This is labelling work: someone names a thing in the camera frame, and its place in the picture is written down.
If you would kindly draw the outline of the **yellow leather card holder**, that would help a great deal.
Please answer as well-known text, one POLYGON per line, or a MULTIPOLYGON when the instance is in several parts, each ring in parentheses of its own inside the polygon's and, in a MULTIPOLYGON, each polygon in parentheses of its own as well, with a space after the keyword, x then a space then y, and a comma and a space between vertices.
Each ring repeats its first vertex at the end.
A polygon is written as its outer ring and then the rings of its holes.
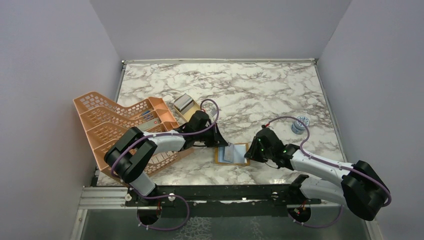
POLYGON ((250 160, 245 158, 249 149, 248 143, 230 143, 215 149, 214 162, 219 165, 249 166, 250 160))

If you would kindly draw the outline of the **stack of grey cards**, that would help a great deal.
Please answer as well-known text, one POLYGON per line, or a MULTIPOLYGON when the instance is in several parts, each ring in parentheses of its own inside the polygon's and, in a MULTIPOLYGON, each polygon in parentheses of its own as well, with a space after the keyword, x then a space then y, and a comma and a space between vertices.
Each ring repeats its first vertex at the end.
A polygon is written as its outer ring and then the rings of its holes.
POLYGON ((183 94, 180 97, 178 97, 174 102, 174 107, 179 111, 183 112, 184 109, 190 106, 190 104, 193 102, 193 98, 188 94, 183 94))

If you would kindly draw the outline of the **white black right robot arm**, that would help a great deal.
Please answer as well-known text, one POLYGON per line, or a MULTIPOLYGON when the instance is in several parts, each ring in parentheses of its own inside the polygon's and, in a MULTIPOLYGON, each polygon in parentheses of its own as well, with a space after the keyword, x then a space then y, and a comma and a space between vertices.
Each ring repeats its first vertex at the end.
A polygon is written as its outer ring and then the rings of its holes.
POLYGON ((271 160, 278 168, 301 172, 287 192, 296 204, 324 200, 372 221, 389 201, 387 186, 367 162, 359 160, 352 164, 315 156, 298 145, 283 144, 267 127, 254 136, 244 156, 259 163, 271 160))

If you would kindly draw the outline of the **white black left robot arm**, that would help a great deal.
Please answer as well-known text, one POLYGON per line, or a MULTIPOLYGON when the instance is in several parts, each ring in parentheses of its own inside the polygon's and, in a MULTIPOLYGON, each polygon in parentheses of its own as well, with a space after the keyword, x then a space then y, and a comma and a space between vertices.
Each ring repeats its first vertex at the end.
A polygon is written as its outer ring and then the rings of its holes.
POLYGON ((105 153, 103 159, 111 172, 138 193, 144 205, 157 200, 157 185, 145 169, 152 156, 166 152, 182 152, 196 142, 207 148, 227 147, 217 123, 204 111, 197 110, 190 120, 167 132, 147 132, 129 128, 105 153))

